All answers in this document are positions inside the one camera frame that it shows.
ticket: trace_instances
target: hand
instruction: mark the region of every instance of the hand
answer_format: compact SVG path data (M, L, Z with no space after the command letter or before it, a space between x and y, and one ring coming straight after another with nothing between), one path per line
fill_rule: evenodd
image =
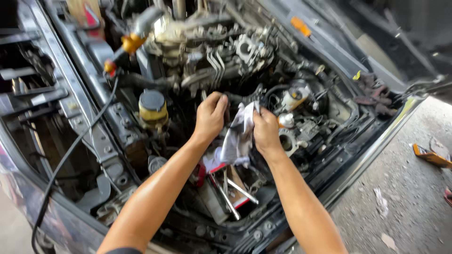
M269 155L278 154L283 150L279 141L279 127L276 116L270 111L261 108L260 115L256 110L253 112L254 139L256 148L267 160Z
M227 96L219 92L210 94L198 107L196 127L192 137L209 145L224 126Z

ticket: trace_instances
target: black cable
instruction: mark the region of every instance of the black cable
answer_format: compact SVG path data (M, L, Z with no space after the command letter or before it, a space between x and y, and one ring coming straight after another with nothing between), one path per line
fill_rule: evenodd
M84 129L82 131L82 133L76 138L74 143L72 143L72 145L67 150L66 154L60 160L60 163L56 167L55 171L53 172L52 179L50 179L49 184L47 185L46 190L44 192L44 199L42 200L41 208L39 209L38 218L36 219L36 222L35 222L34 227L33 227L33 232L31 234L31 247L33 248L33 251L35 252L35 254L40 254L38 252L38 250L36 249L36 241L35 241L35 239L36 239L36 232L38 230L38 227L41 225L41 223L42 223L42 221L44 219L44 214L46 213L46 210L47 210L47 205L48 205L48 202L49 202L50 193L52 191L52 185L55 182L55 179L57 178L57 174L60 171L60 169L62 168L62 166L65 163L65 161L67 160L67 158L69 157L69 155L71 155L71 153L74 150L75 146L80 142L80 140L83 138L83 136L99 121L99 119L102 117L104 112L107 110L108 106L113 101L113 97L114 97L114 95L116 93L116 88L118 87L118 80L119 80L119 78L116 77L116 80L115 80L114 86L113 86L112 94L110 95L110 98L108 99L107 103L100 110L99 114L96 115L96 117L94 118L94 120L92 121L90 126L88 126L86 129Z
M267 92L265 92L265 98L269 98L271 94L273 94L278 89L289 89L291 88L290 85L276 85L272 88L270 88Z

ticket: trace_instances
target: concrete floor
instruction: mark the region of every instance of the concrete floor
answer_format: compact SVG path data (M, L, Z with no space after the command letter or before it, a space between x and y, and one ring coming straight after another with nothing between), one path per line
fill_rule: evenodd
M3 191L0 191L0 248L4 254L33 253L30 224Z
M450 171L418 159L410 146L427 148L434 136L452 150L451 134L452 106L428 98L332 212L350 253L452 253L452 207L443 200L445 187L452 187ZM388 202L384 219L374 188ZM1 252L32 253L27 221L1 192L0 204ZM387 247L382 234L394 240L397 251Z

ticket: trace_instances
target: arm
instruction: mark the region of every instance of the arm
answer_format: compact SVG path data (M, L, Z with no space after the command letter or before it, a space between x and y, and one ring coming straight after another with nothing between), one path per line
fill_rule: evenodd
M130 197L97 253L129 247L145 252L182 187L212 140L223 128L227 97L213 93L198 107L189 141Z
M289 226L307 254L348 253L330 215L284 152L276 117L253 114L256 148L267 161Z

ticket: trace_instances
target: dirty rag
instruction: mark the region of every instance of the dirty rag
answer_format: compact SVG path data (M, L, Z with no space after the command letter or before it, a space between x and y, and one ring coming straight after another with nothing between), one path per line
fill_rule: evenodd
M220 161L231 165L243 165L248 167L250 158L248 153L253 147L251 134L254 130L253 111L259 113L259 102L254 101L245 106L239 104L239 111L232 121L231 127L226 133Z
M215 149L215 151L206 153L201 157L201 162L206 168L206 173L209 174L211 171L219 168L222 164L220 161L220 154L222 151L222 147L219 146Z

